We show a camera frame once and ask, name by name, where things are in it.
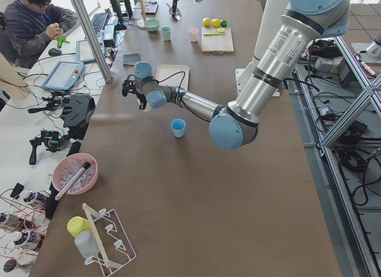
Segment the yellow cup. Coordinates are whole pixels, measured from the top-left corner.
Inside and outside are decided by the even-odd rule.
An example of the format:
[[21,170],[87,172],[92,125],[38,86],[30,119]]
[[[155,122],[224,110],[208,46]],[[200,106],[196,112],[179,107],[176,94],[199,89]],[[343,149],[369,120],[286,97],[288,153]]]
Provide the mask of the yellow cup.
[[89,221],[83,217],[74,216],[67,223],[67,231],[69,231],[73,237],[76,237],[81,231],[84,231],[85,229],[92,232]]

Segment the green toy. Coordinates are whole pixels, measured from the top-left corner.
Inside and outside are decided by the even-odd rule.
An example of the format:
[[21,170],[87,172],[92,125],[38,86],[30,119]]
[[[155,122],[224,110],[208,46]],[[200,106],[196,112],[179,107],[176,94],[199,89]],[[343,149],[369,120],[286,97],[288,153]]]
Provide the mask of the green toy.
[[61,36],[57,39],[57,48],[60,49],[62,47],[62,43],[70,43],[70,42],[66,40],[65,36]]

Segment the bowl of ice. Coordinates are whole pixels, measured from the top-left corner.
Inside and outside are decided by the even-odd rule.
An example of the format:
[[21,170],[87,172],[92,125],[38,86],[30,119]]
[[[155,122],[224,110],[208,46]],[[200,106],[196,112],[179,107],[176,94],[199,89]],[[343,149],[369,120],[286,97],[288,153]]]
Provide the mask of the bowl of ice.
[[78,178],[77,182],[68,190],[68,195],[79,195],[90,190],[98,179],[98,164],[93,156],[87,153],[76,153],[63,159],[53,172],[53,186],[57,191],[69,183],[79,171],[84,162],[90,167]]

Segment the hand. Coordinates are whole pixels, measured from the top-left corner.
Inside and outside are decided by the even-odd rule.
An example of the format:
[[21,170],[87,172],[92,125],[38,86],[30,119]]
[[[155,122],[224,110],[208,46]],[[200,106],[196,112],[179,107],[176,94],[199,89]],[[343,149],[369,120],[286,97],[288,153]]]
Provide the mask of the hand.
[[60,32],[53,37],[53,40],[57,40],[59,37],[63,36],[64,29],[60,28]]
[[60,33],[60,25],[58,23],[50,24],[46,27],[45,33],[50,37],[54,38]]

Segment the keyboard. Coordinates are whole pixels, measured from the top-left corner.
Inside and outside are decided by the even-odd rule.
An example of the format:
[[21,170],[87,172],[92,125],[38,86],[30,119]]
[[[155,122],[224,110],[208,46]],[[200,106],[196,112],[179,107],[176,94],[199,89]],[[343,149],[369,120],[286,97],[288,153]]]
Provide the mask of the keyboard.
[[95,35],[98,36],[105,27],[107,21],[107,13],[96,13],[91,19],[91,25],[94,28]]

